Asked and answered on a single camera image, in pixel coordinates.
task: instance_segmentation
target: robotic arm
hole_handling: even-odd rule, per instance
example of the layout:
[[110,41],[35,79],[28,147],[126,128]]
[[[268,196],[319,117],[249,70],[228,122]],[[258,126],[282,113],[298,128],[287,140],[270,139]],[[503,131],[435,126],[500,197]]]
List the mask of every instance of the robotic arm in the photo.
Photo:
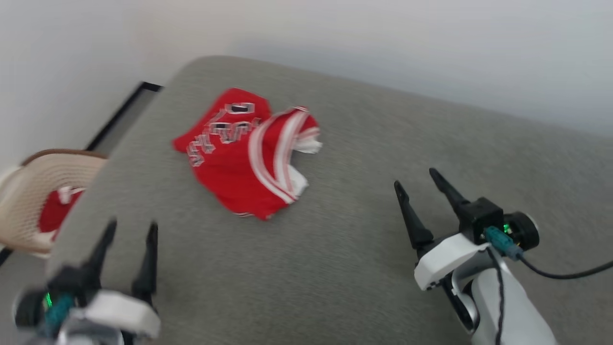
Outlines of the robotic arm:
[[405,225],[417,251],[415,280],[422,290],[441,287],[475,345],[557,344],[547,322],[511,274],[499,241],[528,250],[539,244],[538,229],[521,212],[504,214],[486,198],[466,200],[436,169],[430,175],[460,220],[456,233],[434,238],[396,181]]
[[100,282],[116,226],[116,221],[109,222],[90,258],[79,267],[62,267],[46,289],[30,290],[17,299],[16,326],[36,330],[28,344],[131,345],[158,337],[161,321],[151,300],[157,281],[158,225],[151,223],[130,295],[104,290]]

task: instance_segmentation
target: white stripe trim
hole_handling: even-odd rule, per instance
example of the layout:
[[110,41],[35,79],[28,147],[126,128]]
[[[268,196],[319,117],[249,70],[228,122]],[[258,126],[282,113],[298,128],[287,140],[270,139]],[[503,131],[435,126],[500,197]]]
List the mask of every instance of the white stripe trim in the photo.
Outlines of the white stripe trim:
[[279,117],[281,115],[287,115],[290,114],[291,112],[297,111],[297,110],[302,110],[299,109],[298,107],[289,107],[287,109],[285,109],[284,111],[280,111],[280,112],[276,112],[274,114],[272,114],[270,117]]
[[314,136],[319,134],[319,128],[318,127],[311,127],[303,132],[301,132],[300,134],[298,134],[298,138],[302,139],[308,136]]
[[270,124],[275,121],[275,119],[276,117],[271,117],[261,126],[251,132],[248,143],[249,163],[251,164],[253,174],[256,176],[258,181],[260,181],[260,183],[266,187],[266,189],[270,190],[271,193],[278,196],[286,204],[291,204],[294,202],[294,199],[289,196],[287,192],[282,190],[281,186],[279,186],[276,181],[272,179],[270,173],[266,170],[264,159],[262,157],[262,139],[264,137],[264,133]]
[[281,130],[281,135],[275,150],[275,161],[273,166],[275,168],[276,179],[279,181],[279,184],[285,187],[285,189],[293,197],[295,197],[295,195],[287,165],[289,164],[289,157],[292,153],[292,147],[296,139],[296,134],[300,127],[302,127],[302,124],[307,117],[308,113],[306,112],[297,112],[296,114],[291,115],[291,118],[287,120],[283,126],[283,129]]
[[317,137],[319,136],[319,133],[317,134],[311,134],[309,136],[300,136],[298,137],[298,139],[296,140],[297,142],[303,142],[303,141],[317,141]]

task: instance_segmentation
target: gray fabric surface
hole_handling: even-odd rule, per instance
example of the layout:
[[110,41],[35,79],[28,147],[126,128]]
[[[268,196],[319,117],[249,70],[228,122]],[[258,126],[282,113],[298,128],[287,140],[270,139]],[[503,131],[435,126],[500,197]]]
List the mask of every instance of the gray fabric surface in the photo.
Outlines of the gray fabric surface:
[[121,141],[121,138],[130,130],[130,127],[139,119],[142,112],[157,95],[158,93],[155,91],[141,90],[138,98],[130,104],[127,111],[122,114],[121,118],[113,125],[113,129],[109,131],[96,146],[96,152],[110,156],[115,146]]
[[[295,153],[310,186],[263,222],[225,210],[170,141],[229,87],[273,110],[308,106],[324,143]],[[457,221],[430,180],[486,196],[540,225],[527,256],[555,273],[611,260],[613,140],[400,91],[230,57],[187,65],[134,125],[71,212],[48,273],[119,227],[103,284],[126,290],[159,222],[160,344],[465,344],[443,291],[421,292],[393,189],[435,234]],[[511,264],[562,344],[604,344],[613,272],[552,281]]]
[[0,269],[0,344],[24,344],[35,332],[15,326],[15,300],[24,291],[45,284],[45,260],[14,252]]

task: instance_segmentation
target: red cloth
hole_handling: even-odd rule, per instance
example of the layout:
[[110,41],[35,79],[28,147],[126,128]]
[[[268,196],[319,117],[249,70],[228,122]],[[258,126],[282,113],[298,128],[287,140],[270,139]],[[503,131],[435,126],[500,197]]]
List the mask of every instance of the red cloth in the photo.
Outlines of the red cloth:
[[[237,104],[238,113],[231,114],[228,109]],[[318,124],[306,108],[272,117],[269,112],[265,99],[230,89],[173,141],[188,153],[198,181],[225,207],[263,220],[297,200],[308,185],[289,164],[292,150],[315,153],[321,145],[315,140]]]
[[[83,190],[70,195],[70,201],[67,204],[63,204],[60,198],[60,192],[54,190],[49,193],[47,201],[43,206],[42,212],[39,218],[39,228],[42,233],[49,233],[55,230],[59,230],[64,222],[64,219],[68,215],[72,206],[77,202]],[[53,235],[52,241],[55,241],[59,231]]]

